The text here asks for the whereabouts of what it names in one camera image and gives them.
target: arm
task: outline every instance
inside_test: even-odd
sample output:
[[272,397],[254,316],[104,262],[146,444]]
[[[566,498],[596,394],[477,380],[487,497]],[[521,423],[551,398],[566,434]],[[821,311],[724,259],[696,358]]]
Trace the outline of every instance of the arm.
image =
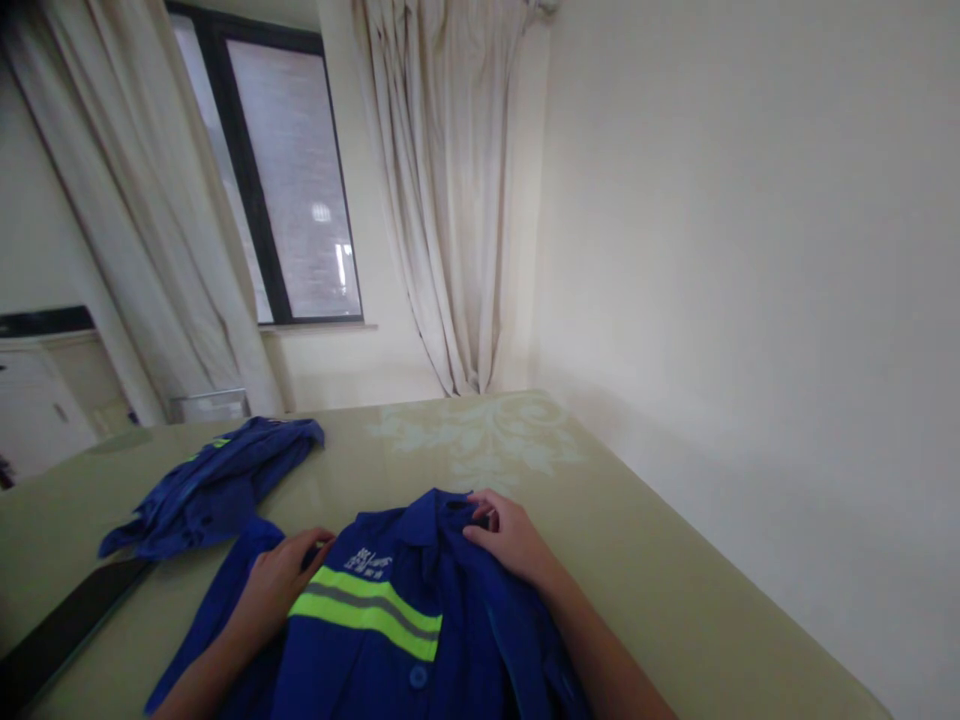
[[[154,720],[205,720],[216,714],[240,673],[283,628],[333,540],[323,528],[306,530],[257,558],[223,632],[180,676]],[[318,542],[325,543],[323,548],[301,572],[304,556]]]
[[488,516],[490,529],[468,526],[463,534],[540,593],[594,714],[599,718],[676,720],[653,683],[547,547],[526,511],[492,490],[468,499],[479,504],[474,519]]

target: person's left hand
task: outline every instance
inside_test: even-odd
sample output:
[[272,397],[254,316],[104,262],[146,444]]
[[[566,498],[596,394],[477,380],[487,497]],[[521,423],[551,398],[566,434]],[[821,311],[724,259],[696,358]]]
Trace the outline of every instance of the person's left hand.
[[[323,565],[335,539],[324,528],[304,530],[270,552],[261,553],[219,639],[232,651],[252,659],[283,629],[287,613]],[[320,542],[324,546],[301,571],[307,551]]]

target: reflective stripe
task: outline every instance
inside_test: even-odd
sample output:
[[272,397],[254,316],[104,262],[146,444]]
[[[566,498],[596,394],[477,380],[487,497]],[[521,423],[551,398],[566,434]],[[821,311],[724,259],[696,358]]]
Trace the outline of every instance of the reflective stripe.
[[[219,450],[219,449],[222,448],[224,445],[226,445],[228,442],[230,442],[230,438],[214,438],[213,442],[211,442],[210,444],[213,445],[213,447],[214,447],[215,450]],[[188,457],[184,462],[193,462],[193,461],[196,460],[198,457],[200,457],[200,453],[197,453],[197,454],[195,454],[195,455],[191,455],[191,456]]]
[[319,583],[311,583],[310,585],[307,585],[307,589],[304,590],[304,592],[310,595],[316,595],[317,597],[328,597],[331,600],[336,600],[337,602],[342,602],[345,605],[355,608],[380,608],[388,615],[391,615],[398,623],[400,623],[400,626],[404,630],[414,637],[420,638],[421,640],[436,640],[440,637],[440,632],[438,630],[421,630],[418,628],[385,597],[359,598],[356,595],[351,595],[350,593],[344,592],[339,588],[331,588],[327,587],[326,585],[320,585]]
[[415,658],[433,662],[443,616],[424,615],[405,602],[388,582],[320,568],[290,615],[303,615],[353,628],[375,630]]
[[371,582],[370,580],[358,578],[356,575],[350,573],[337,572],[328,567],[322,567],[317,574],[313,576],[310,584],[337,588],[358,598],[383,598],[393,605],[414,627],[426,630],[427,632],[440,631],[442,616],[432,617],[414,610],[406,600],[397,595],[397,591],[394,590],[393,586],[388,582]]

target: black window frame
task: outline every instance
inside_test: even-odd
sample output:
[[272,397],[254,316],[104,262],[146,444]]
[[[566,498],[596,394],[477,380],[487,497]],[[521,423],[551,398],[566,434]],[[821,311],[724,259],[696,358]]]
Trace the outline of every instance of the black window frame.
[[[213,90],[213,99],[220,115],[220,123],[227,140],[230,162],[237,178],[240,198],[250,227],[250,236],[256,252],[257,263],[270,304],[273,322],[261,322],[261,327],[282,327],[284,325],[304,325],[316,323],[363,323],[363,296],[360,294],[360,278],[356,248],[353,247],[353,227],[350,224],[350,207],[347,202],[347,188],[343,179],[343,159],[340,156],[340,139],[337,134],[337,119],[330,93],[330,75],[327,59],[323,51],[323,38],[319,33],[299,30],[281,25],[248,20],[247,18],[207,10],[179,2],[168,2],[167,12],[182,15],[193,22],[206,67],[207,78]],[[233,73],[228,40],[237,40],[253,45],[289,50],[292,52],[318,55],[323,59],[324,80],[327,84],[327,100],[330,104],[330,120],[333,123],[333,139],[337,151],[337,167],[340,171],[340,187],[343,193],[344,211],[347,215],[347,232],[353,256],[354,281],[357,284],[357,298],[360,313],[357,315],[323,315],[316,317],[295,317],[290,307],[286,281],[280,265],[280,256],[273,238],[270,225],[270,213],[267,209],[260,173],[257,169],[253,144],[247,130],[247,121],[240,101],[240,90]]]

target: window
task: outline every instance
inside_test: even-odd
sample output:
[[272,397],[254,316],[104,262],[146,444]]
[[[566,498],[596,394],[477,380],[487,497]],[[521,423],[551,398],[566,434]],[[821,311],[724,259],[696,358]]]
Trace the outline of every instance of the window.
[[168,5],[261,324],[363,319],[319,35]]

